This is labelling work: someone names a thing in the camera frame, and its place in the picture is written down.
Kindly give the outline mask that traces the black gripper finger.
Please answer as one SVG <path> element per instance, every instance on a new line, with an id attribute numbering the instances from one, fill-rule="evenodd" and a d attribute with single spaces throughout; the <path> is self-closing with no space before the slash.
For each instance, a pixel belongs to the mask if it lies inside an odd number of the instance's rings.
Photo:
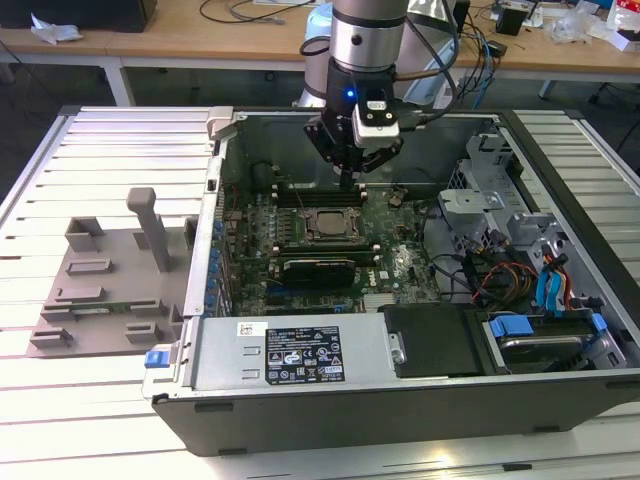
<path id="1" fill-rule="evenodd" d="M 390 146 L 382 147 L 368 154 L 364 149 L 356 148 L 354 150 L 355 156 L 348 168 L 349 187 L 354 185 L 355 179 L 361 174 L 370 173 L 398 156 L 403 145 L 403 141 L 394 141 Z"/>
<path id="2" fill-rule="evenodd" d="M 341 189 L 349 188 L 349 143 L 347 129 L 338 120 L 325 123 L 323 119 L 311 119 L 304 131 L 321 157 L 338 171 Z"/>

